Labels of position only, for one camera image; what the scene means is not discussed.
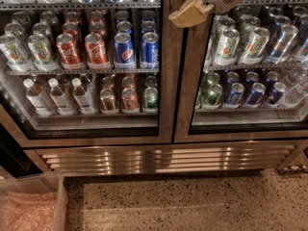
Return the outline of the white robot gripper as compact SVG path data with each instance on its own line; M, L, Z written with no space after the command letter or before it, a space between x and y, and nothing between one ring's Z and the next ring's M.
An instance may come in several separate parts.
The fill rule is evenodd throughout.
M186 0L168 19L177 28L190 28L206 22L213 9L216 13L225 13L242 2L243 0Z

